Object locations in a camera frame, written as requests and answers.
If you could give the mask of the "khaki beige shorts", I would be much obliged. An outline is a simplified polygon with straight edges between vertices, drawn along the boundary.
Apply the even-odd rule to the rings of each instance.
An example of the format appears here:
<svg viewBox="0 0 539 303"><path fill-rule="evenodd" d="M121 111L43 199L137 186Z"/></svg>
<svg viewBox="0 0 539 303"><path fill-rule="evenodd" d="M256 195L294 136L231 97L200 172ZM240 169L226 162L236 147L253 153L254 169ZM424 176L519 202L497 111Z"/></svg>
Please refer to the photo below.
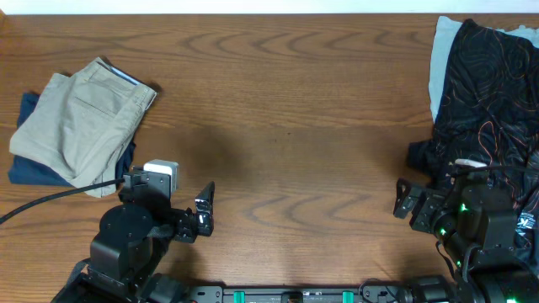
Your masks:
<svg viewBox="0 0 539 303"><path fill-rule="evenodd" d="M52 76L9 150L49 167L75 188L110 182L156 96L96 58L70 77Z"/></svg>

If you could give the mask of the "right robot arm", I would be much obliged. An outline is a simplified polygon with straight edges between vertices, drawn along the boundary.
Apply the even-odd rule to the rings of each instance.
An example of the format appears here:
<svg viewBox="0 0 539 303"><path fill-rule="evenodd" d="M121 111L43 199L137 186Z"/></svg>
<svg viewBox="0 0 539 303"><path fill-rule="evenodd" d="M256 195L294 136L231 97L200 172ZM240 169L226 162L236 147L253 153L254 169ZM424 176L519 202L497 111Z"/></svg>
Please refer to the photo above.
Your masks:
<svg viewBox="0 0 539 303"><path fill-rule="evenodd" d="M517 256L518 216L510 196L487 180L458 177L451 190L397 181L393 214L443 248L453 285L420 286L408 297L434 302L536 302L538 278Z"/></svg>

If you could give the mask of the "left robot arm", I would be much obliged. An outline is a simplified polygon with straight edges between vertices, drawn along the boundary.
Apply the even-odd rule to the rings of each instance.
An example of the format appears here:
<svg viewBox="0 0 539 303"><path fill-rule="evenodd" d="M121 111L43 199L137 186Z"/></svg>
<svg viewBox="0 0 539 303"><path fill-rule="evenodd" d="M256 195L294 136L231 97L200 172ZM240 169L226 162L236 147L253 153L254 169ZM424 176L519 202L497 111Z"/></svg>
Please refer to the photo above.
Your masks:
<svg viewBox="0 0 539 303"><path fill-rule="evenodd" d="M121 204L100 219L90 256L77 263L55 302L187 302L188 288L156 268L171 242L193 243L214 230L216 185L209 182L194 208L172 206L174 162L147 163L124 174Z"/></svg>

